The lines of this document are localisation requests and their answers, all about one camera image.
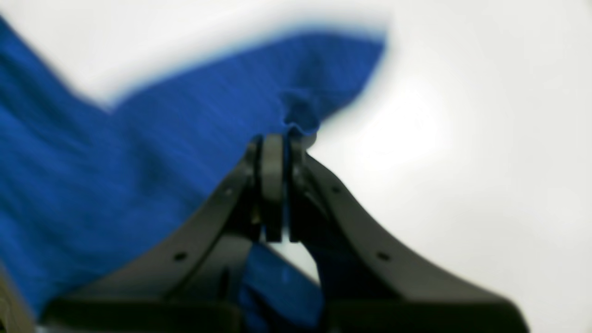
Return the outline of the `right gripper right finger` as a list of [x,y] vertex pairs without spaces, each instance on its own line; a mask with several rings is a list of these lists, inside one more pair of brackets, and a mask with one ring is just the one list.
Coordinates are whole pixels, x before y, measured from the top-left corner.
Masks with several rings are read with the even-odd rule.
[[506,298],[440,268],[377,223],[346,186],[288,141],[290,240],[318,270],[328,333],[528,333]]

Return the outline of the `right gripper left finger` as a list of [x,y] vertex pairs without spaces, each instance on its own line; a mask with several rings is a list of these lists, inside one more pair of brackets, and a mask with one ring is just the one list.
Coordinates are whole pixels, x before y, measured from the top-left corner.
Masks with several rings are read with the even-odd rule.
[[171,236],[53,302],[43,333],[242,333],[237,299],[250,250],[283,238],[284,139],[256,137]]

